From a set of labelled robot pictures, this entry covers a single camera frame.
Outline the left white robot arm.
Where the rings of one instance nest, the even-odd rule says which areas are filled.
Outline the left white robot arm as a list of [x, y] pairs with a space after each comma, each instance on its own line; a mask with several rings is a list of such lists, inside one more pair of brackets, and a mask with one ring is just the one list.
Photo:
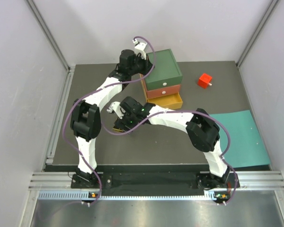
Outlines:
[[136, 74], [146, 75], [153, 64], [145, 51], [122, 50], [119, 63], [108, 75], [104, 83], [78, 104], [71, 114], [71, 129], [76, 138], [80, 159], [77, 174], [81, 175], [84, 185], [91, 188], [98, 182], [98, 176], [93, 173], [97, 168], [95, 159], [95, 142], [101, 131], [100, 112], [102, 108], [127, 86]]

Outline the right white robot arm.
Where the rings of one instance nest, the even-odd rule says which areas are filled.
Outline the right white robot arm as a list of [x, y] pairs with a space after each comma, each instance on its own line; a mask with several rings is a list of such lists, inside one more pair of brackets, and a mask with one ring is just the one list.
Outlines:
[[130, 96], [122, 102], [113, 102], [110, 108], [118, 116], [115, 127], [123, 132], [139, 123], [162, 125], [185, 132], [192, 145], [204, 153], [212, 183], [223, 187], [229, 181], [230, 169], [221, 158], [220, 128], [204, 109], [198, 108], [198, 113], [175, 111], [152, 103], [142, 105]]

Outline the green drawer box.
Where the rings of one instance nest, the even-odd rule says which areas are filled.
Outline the green drawer box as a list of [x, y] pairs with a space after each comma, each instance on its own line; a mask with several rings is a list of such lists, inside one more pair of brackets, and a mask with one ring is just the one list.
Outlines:
[[182, 72], [171, 49], [156, 51], [155, 67], [144, 81], [147, 90], [170, 87], [182, 83]]

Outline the gold black lipstick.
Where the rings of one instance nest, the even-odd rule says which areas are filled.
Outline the gold black lipstick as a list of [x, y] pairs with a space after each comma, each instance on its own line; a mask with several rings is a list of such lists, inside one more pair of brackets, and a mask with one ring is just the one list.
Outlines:
[[117, 125], [113, 126], [113, 130], [115, 130], [116, 132], [125, 132], [125, 130], [122, 127], [119, 127]]

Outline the yellow drawer box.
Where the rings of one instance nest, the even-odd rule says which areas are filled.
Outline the yellow drawer box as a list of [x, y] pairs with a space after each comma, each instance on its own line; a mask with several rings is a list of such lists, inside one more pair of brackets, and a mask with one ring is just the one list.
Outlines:
[[147, 103], [152, 103], [172, 110], [180, 109], [182, 107], [183, 100], [179, 94], [181, 89], [180, 84], [154, 90], [148, 90], [144, 80], [141, 80], [141, 85]]

